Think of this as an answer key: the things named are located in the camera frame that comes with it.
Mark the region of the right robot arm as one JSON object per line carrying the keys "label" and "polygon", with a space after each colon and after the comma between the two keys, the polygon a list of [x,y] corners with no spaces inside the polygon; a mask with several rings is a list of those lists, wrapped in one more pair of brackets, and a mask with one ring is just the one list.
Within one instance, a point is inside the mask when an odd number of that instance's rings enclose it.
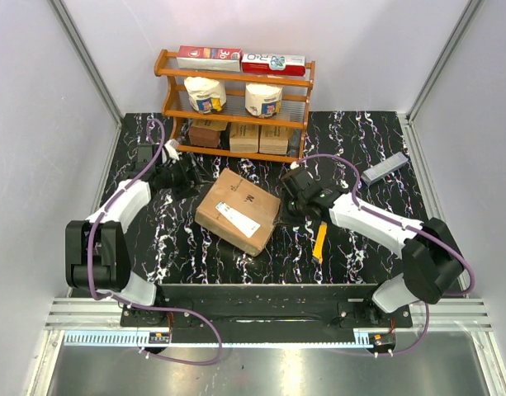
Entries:
{"label": "right robot arm", "polygon": [[322,221],[369,238],[403,262],[402,273],[381,283],[363,308],[372,326],[385,325],[407,304],[436,304],[466,269],[450,229],[440,219],[423,222],[392,214],[340,186],[325,185],[302,167],[282,176],[281,184],[280,224]]}

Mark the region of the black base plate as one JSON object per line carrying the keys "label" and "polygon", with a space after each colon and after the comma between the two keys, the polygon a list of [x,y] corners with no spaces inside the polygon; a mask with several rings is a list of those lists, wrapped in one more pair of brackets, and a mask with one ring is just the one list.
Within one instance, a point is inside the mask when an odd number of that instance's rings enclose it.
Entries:
{"label": "black base plate", "polygon": [[410,329],[409,308],[391,314],[370,308],[374,285],[164,285],[158,303],[165,313],[123,308],[125,328],[171,327],[173,343],[212,344],[213,332],[189,309],[207,318],[230,347],[361,343],[355,330],[388,332]]}

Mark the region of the red silver toothpaste box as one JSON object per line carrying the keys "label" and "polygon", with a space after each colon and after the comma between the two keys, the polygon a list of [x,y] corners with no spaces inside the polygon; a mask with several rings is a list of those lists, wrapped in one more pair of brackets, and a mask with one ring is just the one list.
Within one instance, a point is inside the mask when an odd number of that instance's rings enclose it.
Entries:
{"label": "red silver toothpaste box", "polygon": [[176,57],[179,68],[236,73],[241,71],[242,58],[241,49],[186,45]]}

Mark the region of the right toilet paper roll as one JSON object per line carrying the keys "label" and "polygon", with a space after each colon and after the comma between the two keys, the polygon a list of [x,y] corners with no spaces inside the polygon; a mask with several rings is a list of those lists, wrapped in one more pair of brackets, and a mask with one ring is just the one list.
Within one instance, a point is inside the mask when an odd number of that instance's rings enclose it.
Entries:
{"label": "right toilet paper roll", "polygon": [[245,85],[245,110],[258,118],[270,118],[281,109],[282,87],[248,82]]}

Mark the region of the beige sponge pack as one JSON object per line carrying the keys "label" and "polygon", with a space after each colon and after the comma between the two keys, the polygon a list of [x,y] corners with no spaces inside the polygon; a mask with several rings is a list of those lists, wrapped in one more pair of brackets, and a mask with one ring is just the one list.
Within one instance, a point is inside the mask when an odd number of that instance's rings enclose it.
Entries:
{"label": "beige sponge pack", "polygon": [[236,153],[257,153],[259,135],[259,125],[232,123],[229,132],[229,150]]}
{"label": "beige sponge pack", "polygon": [[290,130],[285,126],[263,125],[259,137],[259,152],[285,156]]}

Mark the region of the middle beige sponge pack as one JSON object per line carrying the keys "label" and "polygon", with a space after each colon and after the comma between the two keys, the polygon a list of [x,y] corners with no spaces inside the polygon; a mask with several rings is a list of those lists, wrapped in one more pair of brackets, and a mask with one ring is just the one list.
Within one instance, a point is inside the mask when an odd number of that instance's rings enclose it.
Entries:
{"label": "middle beige sponge pack", "polygon": [[229,150],[236,153],[257,153],[259,135],[259,125],[232,123],[229,132]]}

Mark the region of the yellow utility knife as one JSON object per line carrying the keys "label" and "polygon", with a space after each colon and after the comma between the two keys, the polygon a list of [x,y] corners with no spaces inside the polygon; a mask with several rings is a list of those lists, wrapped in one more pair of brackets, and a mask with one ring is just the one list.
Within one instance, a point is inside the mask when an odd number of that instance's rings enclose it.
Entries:
{"label": "yellow utility knife", "polygon": [[318,233],[316,235],[315,244],[313,248],[313,261],[321,264],[323,262],[323,249],[324,249],[324,241],[326,239],[328,225],[325,222],[322,222],[319,226]]}

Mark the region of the brown cardboard express box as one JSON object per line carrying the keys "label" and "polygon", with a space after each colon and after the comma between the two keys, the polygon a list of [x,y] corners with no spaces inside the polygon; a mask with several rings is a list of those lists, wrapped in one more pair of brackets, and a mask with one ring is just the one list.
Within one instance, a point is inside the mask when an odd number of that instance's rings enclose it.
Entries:
{"label": "brown cardboard express box", "polygon": [[258,256],[274,231],[281,200],[226,168],[196,208],[195,221],[249,256]]}

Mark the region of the left toilet paper roll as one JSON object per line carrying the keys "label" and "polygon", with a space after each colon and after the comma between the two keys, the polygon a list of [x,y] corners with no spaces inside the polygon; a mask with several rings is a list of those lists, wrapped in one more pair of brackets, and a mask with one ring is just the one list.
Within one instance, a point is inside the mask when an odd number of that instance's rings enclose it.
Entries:
{"label": "left toilet paper roll", "polygon": [[225,84],[219,80],[187,77],[184,86],[192,108],[198,113],[220,112],[227,102]]}

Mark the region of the right beige sponge pack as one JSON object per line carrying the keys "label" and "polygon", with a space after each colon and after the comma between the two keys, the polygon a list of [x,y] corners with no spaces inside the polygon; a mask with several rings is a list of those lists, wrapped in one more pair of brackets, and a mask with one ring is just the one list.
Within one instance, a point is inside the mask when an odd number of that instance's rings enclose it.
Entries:
{"label": "right beige sponge pack", "polygon": [[263,125],[259,137],[259,152],[285,156],[290,130],[285,126]]}

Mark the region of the orange wooden shelf rack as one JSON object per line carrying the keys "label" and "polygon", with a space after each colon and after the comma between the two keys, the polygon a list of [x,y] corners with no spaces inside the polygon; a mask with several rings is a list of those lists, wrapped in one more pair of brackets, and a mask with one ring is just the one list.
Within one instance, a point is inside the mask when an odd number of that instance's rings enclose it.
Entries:
{"label": "orange wooden shelf rack", "polygon": [[[154,75],[168,80],[168,91],[163,102],[161,114],[173,119],[170,134],[172,139],[180,142],[183,152],[202,153],[234,158],[251,158],[254,160],[292,163],[304,157],[307,127],[310,120],[310,99],[314,87],[315,62],[305,64],[304,77],[272,76],[250,73],[227,73],[219,71],[181,69],[177,65],[177,54],[163,49],[154,63]],[[210,78],[225,84],[227,102],[221,112],[201,114],[192,109],[184,86],[187,77]],[[245,109],[245,84],[264,83],[283,88],[281,111],[270,118],[258,118],[250,115]],[[188,134],[183,131],[187,120],[220,120],[230,124],[275,125],[286,127],[297,137],[296,143],[290,145],[288,154],[275,155],[268,153],[240,153],[227,148],[207,148],[190,143]]]}

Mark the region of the red white toothpaste box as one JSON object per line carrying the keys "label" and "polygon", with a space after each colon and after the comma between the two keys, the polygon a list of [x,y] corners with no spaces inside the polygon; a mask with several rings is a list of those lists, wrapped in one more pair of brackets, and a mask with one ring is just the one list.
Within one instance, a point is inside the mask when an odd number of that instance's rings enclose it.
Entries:
{"label": "red white toothpaste box", "polygon": [[244,73],[304,77],[306,70],[305,57],[287,54],[243,55],[241,66]]}

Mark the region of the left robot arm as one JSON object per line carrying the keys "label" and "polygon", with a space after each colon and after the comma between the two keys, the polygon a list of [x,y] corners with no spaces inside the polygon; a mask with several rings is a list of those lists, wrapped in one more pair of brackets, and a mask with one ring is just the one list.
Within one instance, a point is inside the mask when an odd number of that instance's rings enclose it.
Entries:
{"label": "left robot arm", "polygon": [[199,165],[192,153],[180,153],[176,141],[141,144],[112,196],[85,220],[65,229],[65,278],[69,287],[98,297],[115,296],[139,305],[139,317],[158,326],[167,306],[157,300],[157,286],[132,270],[125,234],[135,216],[161,191],[175,200],[198,193]]}

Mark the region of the brown scouring pad pack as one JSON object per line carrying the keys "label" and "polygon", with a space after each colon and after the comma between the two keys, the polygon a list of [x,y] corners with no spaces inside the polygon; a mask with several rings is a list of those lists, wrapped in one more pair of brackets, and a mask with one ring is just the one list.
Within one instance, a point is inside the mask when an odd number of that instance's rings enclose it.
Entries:
{"label": "brown scouring pad pack", "polygon": [[227,121],[194,119],[188,131],[190,143],[194,146],[216,149],[220,145],[221,133],[227,126]]}

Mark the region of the grey toothpaste box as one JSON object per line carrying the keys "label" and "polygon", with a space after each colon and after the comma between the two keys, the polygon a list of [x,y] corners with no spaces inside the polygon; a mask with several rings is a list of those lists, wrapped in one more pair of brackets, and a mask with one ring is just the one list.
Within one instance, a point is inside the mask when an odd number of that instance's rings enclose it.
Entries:
{"label": "grey toothpaste box", "polygon": [[395,153],[377,165],[369,167],[361,174],[361,179],[370,186],[402,168],[408,161],[409,159],[403,153]]}

